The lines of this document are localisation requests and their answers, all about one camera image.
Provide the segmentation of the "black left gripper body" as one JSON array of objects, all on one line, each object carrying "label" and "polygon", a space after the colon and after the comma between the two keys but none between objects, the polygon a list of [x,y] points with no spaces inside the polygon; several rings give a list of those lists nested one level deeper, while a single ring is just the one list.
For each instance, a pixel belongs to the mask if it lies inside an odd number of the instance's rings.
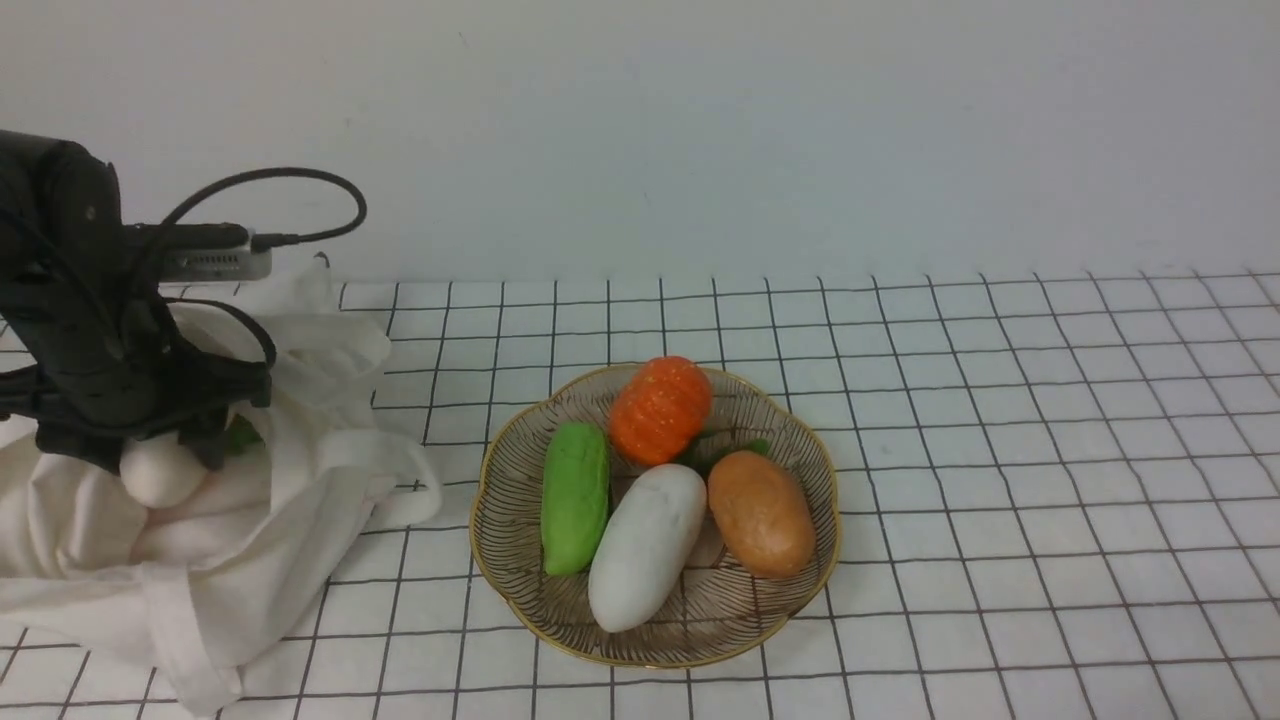
[{"label": "black left gripper body", "polygon": [[189,346],[157,293],[183,215],[127,225],[111,164],[3,133],[3,319],[35,360],[4,375],[3,415],[35,420],[40,451],[114,473],[129,442],[191,442]]}]

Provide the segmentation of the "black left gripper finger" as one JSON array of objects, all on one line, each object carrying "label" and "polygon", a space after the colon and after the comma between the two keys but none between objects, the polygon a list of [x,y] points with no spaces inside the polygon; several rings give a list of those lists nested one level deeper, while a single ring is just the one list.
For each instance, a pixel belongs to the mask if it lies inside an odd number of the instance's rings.
[{"label": "black left gripper finger", "polygon": [[273,379],[266,363],[193,363],[180,369],[175,382],[179,401],[196,409],[271,404]]},{"label": "black left gripper finger", "polygon": [[178,443],[210,471],[219,471],[227,459],[227,428],[230,423],[230,407],[218,405],[200,409],[178,425]]}]

